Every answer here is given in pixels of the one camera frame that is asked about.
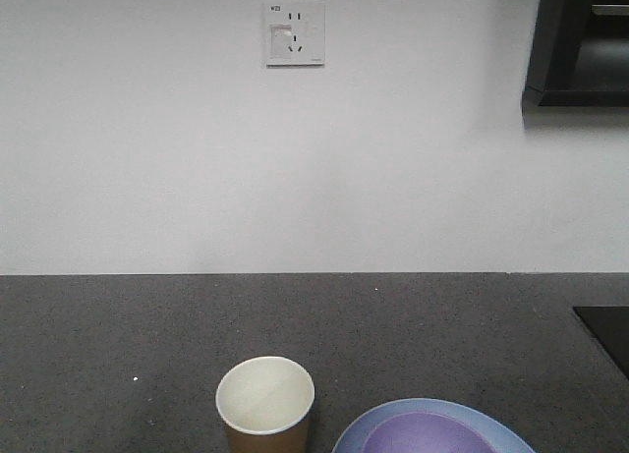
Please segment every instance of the purple plate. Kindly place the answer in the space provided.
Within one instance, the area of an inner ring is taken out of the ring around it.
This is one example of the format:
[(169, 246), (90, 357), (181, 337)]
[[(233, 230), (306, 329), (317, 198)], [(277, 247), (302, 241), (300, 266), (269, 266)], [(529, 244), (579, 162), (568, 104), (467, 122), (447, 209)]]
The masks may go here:
[(447, 417), (480, 435), (496, 453), (535, 453), (509, 428), (479, 411), (440, 399), (398, 399), (370, 409), (341, 434), (332, 453), (363, 453), (367, 439), (379, 426), (402, 414), (423, 413)]
[(376, 426), (363, 453), (496, 453), (474, 430), (440, 414), (413, 412)]

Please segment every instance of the cup rim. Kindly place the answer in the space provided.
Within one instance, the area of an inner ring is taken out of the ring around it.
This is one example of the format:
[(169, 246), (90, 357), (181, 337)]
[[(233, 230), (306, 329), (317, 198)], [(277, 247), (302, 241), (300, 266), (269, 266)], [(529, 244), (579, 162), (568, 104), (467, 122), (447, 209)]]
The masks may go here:
[[(278, 428), (273, 428), (271, 430), (251, 430), (248, 428), (242, 428), (241, 426), (238, 426), (236, 424), (234, 424), (233, 422), (230, 422), (224, 415), (219, 403), (218, 403), (218, 396), (220, 391), (222, 390), (222, 388), (224, 387), (224, 381), (225, 379), (227, 379), (227, 377), (237, 368), (242, 367), (243, 365), (248, 365), (251, 363), (255, 363), (255, 362), (259, 362), (261, 360), (281, 360), (282, 362), (288, 362), (290, 365), (293, 365), (294, 367), (296, 367), (298, 370), (300, 370), (302, 373), (304, 373), (309, 381), (309, 385), (310, 385), (310, 402), (308, 403), (308, 406), (306, 407), (305, 411), (299, 415), (299, 417), (295, 420), (292, 421), (286, 425), (282, 425), (279, 426)], [(286, 431), (289, 428), (292, 428), (293, 426), (297, 425), (299, 422), (301, 422), (304, 417), (308, 414), (308, 412), (310, 411), (310, 409), (313, 406), (313, 402), (315, 401), (315, 384), (313, 383), (313, 378), (311, 377), (311, 374), (304, 368), (302, 367), (299, 363), (294, 362), (293, 360), (290, 360), (288, 358), (285, 357), (278, 357), (278, 356), (262, 356), (262, 357), (254, 357), (254, 358), (249, 358), (248, 360), (244, 360), (241, 363), (238, 363), (237, 365), (235, 365), (234, 367), (232, 367), (229, 371), (227, 371), (225, 373), (225, 375), (221, 378), (220, 382), (218, 383), (218, 387), (216, 388), (216, 394), (214, 395), (214, 403), (216, 404), (216, 410), (218, 411), (218, 414), (220, 416), (220, 418), (222, 419), (223, 422), (225, 422), (227, 425), (229, 425), (230, 427), (232, 427), (233, 429), (241, 432), (241, 433), (246, 433), (249, 435), (272, 435), (274, 433), (280, 433), (282, 431)]]

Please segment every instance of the outlet cover plate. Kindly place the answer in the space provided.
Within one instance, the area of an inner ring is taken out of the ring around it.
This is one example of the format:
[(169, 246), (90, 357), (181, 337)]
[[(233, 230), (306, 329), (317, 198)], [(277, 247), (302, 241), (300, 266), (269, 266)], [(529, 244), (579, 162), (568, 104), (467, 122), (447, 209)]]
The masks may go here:
[(323, 0), (265, 2), (263, 9), (266, 66), (325, 63)]

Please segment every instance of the white wall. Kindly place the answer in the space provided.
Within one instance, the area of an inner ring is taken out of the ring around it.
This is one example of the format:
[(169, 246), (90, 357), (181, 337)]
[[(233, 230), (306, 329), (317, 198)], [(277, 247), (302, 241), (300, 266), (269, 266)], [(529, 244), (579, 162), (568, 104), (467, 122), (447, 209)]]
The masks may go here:
[(629, 270), (629, 119), (536, 113), (538, 0), (0, 0), (0, 272)]

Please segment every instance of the black stovetop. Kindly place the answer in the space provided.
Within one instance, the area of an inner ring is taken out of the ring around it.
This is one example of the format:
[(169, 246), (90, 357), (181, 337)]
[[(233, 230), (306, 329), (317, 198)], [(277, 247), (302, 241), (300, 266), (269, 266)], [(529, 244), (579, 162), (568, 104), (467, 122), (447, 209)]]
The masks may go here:
[(629, 379), (629, 306), (574, 310)]

